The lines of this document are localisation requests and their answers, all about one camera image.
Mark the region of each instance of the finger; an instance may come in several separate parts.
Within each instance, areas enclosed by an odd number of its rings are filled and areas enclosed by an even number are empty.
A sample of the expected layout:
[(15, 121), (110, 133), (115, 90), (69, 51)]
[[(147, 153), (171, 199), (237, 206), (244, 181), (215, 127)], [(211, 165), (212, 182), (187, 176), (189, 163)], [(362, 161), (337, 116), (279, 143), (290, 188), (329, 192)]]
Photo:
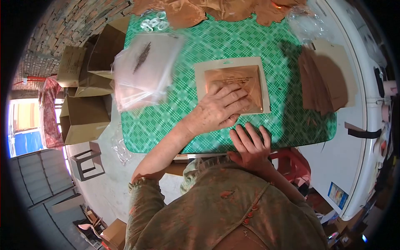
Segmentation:
[(235, 125), (236, 121), (239, 118), (239, 114), (233, 114), (231, 115), (228, 119), (220, 123), (220, 129), (221, 128), (227, 128), (227, 127), (232, 127)]
[(271, 149), (271, 137), (268, 134), (267, 130), (265, 129), (264, 126), (260, 126), (260, 132), (262, 134), (262, 137), (264, 138), (264, 146), (266, 149)]
[(238, 134), (234, 129), (229, 131), (230, 138), (232, 139), (233, 145), (238, 150), (239, 153), (247, 152), (246, 147), (243, 145), (242, 141), (240, 140)]
[(237, 163), (240, 166), (243, 166), (243, 160), (242, 160), (242, 157), (240, 156), (240, 154), (238, 154), (236, 152), (232, 152), (232, 151), (226, 152), (226, 154), (229, 156), (229, 158), (233, 162)]
[(246, 147), (246, 150), (251, 154), (256, 153), (257, 152), (256, 147), (251, 142), (250, 138), (247, 136), (246, 132), (244, 131), (244, 129), (240, 124), (236, 126), (236, 132), (238, 133), (238, 136), (242, 141), (243, 145)]
[(247, 96), (247, 94), (248, 94), (247, 91), (245, 91), (244, 89), (232, 91), (230, 92), (230, 94), (222, 98), (222, 103), (225, 106), (228, 106), (229, 104), (239, 100), (240, 98)]
[(232, 83), (224, 86), (218, 93), (215, 95), (216, 98), (222, 99), (225, 96), (229, 95), (232, 91), (235, 91), (240, 88), (240, 85), (237, 83)]
[(241, 98), (231, 104), (229, 104), (226, 108), (225, 111), (228, 114), (241, 114), (248, 110), (251, 102), (247, 98)]
[(257, 149), (261, 150), (264, 145), (262, 144), (262, 141), (256, 131), (254, 130), (253, 126), (251, 123), (246, 122), (244, 125), (246, 127), (247, 132), (251, 136), (251, 139), (253, 140), (254, 146), (256, 146)]
[(206, 90), (208, 95), (215, 95), (220, 91), (220, 89), (223, 87), (222, 82), (213, 82), (208, 90)]

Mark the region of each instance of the left hand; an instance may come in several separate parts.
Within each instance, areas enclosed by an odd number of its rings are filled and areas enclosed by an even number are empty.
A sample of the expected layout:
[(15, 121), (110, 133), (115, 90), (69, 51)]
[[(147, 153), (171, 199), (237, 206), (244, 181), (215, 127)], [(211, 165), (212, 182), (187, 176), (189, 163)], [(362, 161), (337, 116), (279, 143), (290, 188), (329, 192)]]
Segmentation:
[(236, 126), (236, 131), (234, 129), (229, 131), (233, 145), (239, 152), (227, 152), (230, 159), (250, 171), (257, 172), (267, 168), (274, 170), (268, 160), (268, 156), (271, 153), (271, 138), (267, 130), (264, 126), (260, 126), (260, 132), (264, 139), (264, 142), (262, 142), (251, 123), (247, 122), (245, 127), (251, 140), (240, 124)]
[(193, 136), (231, 127), (250, 107), (247, 94), (239, 84), (215, 84), (181, 122)]

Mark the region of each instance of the stack of plastic bags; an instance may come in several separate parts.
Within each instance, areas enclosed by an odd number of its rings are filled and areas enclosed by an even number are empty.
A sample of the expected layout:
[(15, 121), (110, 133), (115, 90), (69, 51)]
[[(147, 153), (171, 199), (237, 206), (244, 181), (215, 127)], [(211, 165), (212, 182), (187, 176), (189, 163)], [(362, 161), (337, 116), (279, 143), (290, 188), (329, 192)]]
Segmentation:
[(120, 112), (157, 105), (172, 83), (171, 71), (184, 43), (170, 33), (142, 33), (114, 59), (114, 99)]

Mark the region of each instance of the stack of brown cards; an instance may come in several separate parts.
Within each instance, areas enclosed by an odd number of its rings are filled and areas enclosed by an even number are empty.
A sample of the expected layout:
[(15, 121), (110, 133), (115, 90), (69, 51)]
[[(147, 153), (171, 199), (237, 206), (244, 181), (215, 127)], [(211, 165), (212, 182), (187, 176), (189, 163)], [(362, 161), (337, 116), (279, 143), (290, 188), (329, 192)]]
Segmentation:
[(242, 89), (248, 92), (247, 98), (251, 101), (250, 109), (245, 114), (262, 113), (263, 103), (258, 65), (206, 70), (204, 77), (207, 92), (215, 84), (223, 87), (238, 83)]
[(303, 108), (321, 115), (354, 106), (357, 87), (344, 47), (315, 40), (298, 58)]

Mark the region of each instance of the person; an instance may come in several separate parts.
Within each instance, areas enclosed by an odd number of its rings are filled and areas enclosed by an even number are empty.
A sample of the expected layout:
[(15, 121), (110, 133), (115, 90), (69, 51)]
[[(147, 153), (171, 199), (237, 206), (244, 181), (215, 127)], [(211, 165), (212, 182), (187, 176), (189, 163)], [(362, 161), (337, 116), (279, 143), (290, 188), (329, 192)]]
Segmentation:
[(144, 157), (132, 175), (125, 250), (327, 249), (322, 226), (302, 194), (268, 160), (250, 123), (230, 130), (238, 152), (195, 159), (183, 172), (183, 195), (164, 204), (158, 181), (197, 135), (233, 126), (249, 108), (238, 84), (213, 86)]

